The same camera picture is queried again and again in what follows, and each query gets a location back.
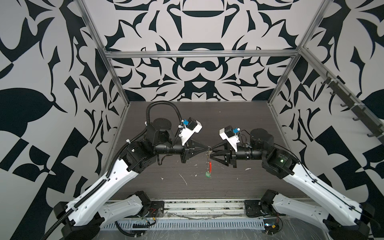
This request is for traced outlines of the aluminium front rail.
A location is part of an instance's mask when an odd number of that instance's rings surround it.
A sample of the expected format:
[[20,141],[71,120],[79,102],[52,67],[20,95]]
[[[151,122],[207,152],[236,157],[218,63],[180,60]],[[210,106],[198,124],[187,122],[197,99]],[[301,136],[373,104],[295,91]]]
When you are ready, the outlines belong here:
[[244,199],[169,199],[163,213],[178,218],[244,217]]

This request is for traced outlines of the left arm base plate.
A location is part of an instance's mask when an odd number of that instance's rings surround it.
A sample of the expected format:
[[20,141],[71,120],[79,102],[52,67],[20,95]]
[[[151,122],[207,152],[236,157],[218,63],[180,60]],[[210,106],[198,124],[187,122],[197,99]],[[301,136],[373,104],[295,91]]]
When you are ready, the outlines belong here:
[[165,202],[164,201],[152,201],[145,204],[141,211],[143,217],[162,217],[164,215]]

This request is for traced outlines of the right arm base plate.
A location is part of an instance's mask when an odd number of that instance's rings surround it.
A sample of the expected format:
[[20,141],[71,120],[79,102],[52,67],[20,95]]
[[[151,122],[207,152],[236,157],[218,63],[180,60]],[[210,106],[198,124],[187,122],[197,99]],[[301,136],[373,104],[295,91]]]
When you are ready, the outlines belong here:
[[262,200],[245,200],[246,216],[249,218],[275,216],[277,212],[272,204]]

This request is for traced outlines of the black wall hook rail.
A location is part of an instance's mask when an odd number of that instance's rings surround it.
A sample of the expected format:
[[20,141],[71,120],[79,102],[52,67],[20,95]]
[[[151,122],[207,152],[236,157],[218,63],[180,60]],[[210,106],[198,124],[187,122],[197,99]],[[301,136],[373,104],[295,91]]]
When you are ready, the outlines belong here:
[[346,87],[344,82],[340,79],[334,79],[329,76],[329,72],[320,74],[324,79],[322,86],[327,86],[332,91],[330,92],[331,98],[329,101],[329,111],[331,112],[332,101],[337,96],[343,103],[342,108],[350,110],[356,116],[354,121],[362,122],[366,128],[371,132],[367,134],[369,138],[377,138],[382,145],[384,144],[384,123],[364,104],[358,97],[353,94],[349,88]]

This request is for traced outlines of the large metal keyring red handle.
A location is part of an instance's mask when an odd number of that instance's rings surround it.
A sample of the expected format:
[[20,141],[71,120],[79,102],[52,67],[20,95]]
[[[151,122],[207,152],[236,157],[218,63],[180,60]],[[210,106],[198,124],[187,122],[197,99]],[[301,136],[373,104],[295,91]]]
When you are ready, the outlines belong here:
[[211,147],[208,146],[208,153],[207,153],[207,172],[210,172],[212,174],[212,162],[210,159],[210,154],[212,153]]

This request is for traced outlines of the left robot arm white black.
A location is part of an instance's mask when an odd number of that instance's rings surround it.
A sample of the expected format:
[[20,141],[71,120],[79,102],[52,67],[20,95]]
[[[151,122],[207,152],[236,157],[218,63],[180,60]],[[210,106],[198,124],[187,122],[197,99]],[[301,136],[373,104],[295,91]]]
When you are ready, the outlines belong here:
[[180,120],[175,136],[171,127],[171,122],[164,118],[147,121],[146,128],[118,151],[107,172],[89,189],[74,200],[60,202],[54,207],[57,221],[42,239],[48,239],[63,224],[61,232],[65,240],[91,240],[111,222],[123,217],[145,216],[151,200],[143,191],[111,205],[107,201],[150,165],[161,165],[160,155],[179,155],[182,163],[185,163],[207,150],[206,146],[191,138],[202,129],[199,121],[193,118]]

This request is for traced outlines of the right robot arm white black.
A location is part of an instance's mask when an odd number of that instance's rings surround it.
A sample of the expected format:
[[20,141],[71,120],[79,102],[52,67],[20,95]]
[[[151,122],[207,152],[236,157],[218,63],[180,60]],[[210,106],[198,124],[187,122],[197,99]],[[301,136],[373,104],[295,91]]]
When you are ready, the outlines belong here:
[[274,137],[264,129],[254,129],[250,141],[240,145],[240,129],[228,126],[220,130],[222,142],[210,147],[210,158],[223,165],[237,166],[238,160],[260,160],[271,175],[298,188],[316,202],[305,204],[276,191],[267,190],[250,218],[287,215],[323,229],[333,240],[367,240],[375,209],[342,195],[316,177],[297,157],[284,148],[276,148]]

